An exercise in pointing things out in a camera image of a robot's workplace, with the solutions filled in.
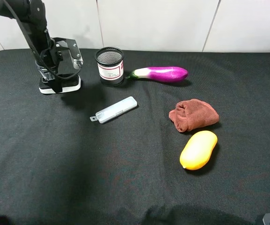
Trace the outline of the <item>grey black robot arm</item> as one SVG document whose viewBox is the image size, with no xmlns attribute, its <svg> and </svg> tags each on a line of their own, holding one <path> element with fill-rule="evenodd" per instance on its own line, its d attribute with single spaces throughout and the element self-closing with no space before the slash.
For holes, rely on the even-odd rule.
<svg viewBox="0 0 270 225">
<path fill-rule="evenodd" d="M 0 0 L 0 16 L 17 21 L 33 52 L 42 82 L 55 93 L 62 92 L 57 78 L 59 56 L 47 30 L 44 3 L 41 0 Z"/>
</svg>

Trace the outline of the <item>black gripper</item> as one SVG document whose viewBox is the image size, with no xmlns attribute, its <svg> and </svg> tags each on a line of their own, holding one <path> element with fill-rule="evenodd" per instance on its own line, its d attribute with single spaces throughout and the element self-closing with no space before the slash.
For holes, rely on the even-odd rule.
<svg viewBox="0 0 270 225">
<path fill-rule="evenodd" d="M 61 93 L 63 76 L 58 74 L 58 66 L 63 57 L 59 55 L 56 45 L 63 38 L 60 37 L 34 37 L 33 44 L 37 50 L 37 55 L 33 53 L 36 59 L 36 66 L 41 74 L 41 81 L 48 81 L 49 87 L 55 93 Z"/>
</svg>

